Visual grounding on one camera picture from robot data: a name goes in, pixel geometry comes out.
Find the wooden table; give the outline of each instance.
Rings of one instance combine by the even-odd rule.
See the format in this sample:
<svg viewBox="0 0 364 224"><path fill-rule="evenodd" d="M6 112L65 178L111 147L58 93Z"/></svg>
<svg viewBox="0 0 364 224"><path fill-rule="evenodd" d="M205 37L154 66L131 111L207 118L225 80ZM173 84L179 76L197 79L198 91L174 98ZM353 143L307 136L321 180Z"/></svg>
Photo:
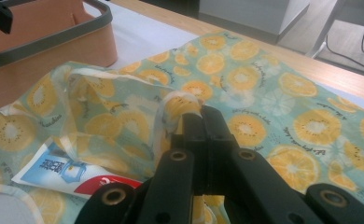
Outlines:
<svg viewBox="0 0 364 224"><path fill-rule="evenodd" d="M222 28L212 24L198 21L137 0L111 0L111 2L196 35L204 35L216 30L222 30ZM312 81L327 85L336 90L348 92L364 99L364 76L316 61L288 49L282 49L277 46L263 43L248 36L239 36L257 43L262 49L270 52Z"/></svg>

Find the fabric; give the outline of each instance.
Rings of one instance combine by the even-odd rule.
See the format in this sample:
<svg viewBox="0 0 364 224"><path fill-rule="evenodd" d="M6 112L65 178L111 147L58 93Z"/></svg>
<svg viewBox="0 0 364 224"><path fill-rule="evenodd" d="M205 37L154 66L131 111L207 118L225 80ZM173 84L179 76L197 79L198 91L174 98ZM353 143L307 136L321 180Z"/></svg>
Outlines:
<svg viewBox="0 0 364 224"><path fill-rule="evenodd" d="M26 192L38 223L72 223L85 200L10 181L47 138L73 160L144 181L179 116L202 104L220 110L240 147L259 152L295 190L330 183L364 202L364 110L227 32L118 71L80 63L52 70L0 111L0 185ZM229 222L222 197L194 204L196 223Z"/></svg>

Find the screw hole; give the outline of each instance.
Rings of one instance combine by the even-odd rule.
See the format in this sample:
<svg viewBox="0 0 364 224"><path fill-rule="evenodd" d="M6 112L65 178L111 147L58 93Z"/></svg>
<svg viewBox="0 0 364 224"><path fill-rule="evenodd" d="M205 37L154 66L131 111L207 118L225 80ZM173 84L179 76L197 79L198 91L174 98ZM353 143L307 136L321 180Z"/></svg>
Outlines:
<svg viewBox="0 0 364 224"><path fill-rule="evenodd" d="M336 207L346 207L348 202L347 200L339 193L324 189L319 192L321 198L326 202Z"/></svg>
<svg viewBox="0 0 364 224"><path fill-rule="evenodd" d="M170 223L171 217L168 213L158 213L156 215L156 222L157 223Z"/></svg>
<svg viewBox="0 0 364 224"><path fill-rule="evenodd" d="M255 153L252 151L245 151L245 150L241 150L238 155L240 156L240 158L247 160L247 161L252 161L255 159Z"/></svg>
<svg viewBox="0 0 364 224"><path fill-rule="evenodd" d="M121 203L126 198L124 189L109 189L103 194L102 200L106 205Z"/></svg>
<svg viewBox="0 0 364 224"><path fill-rule="evenodd" d="M295 213L291 213L287 216L289 218L289 220L292 221L292 223L294 224L303 224L304 223L304 219L299 216L298 214Z"/></svg>
<svg viewBox="0 0 364 224"><path fill-rule="evenodd" d="M171 153L171 160L173 161L182 161L187 157L185 152L176 151Z"/></svg>

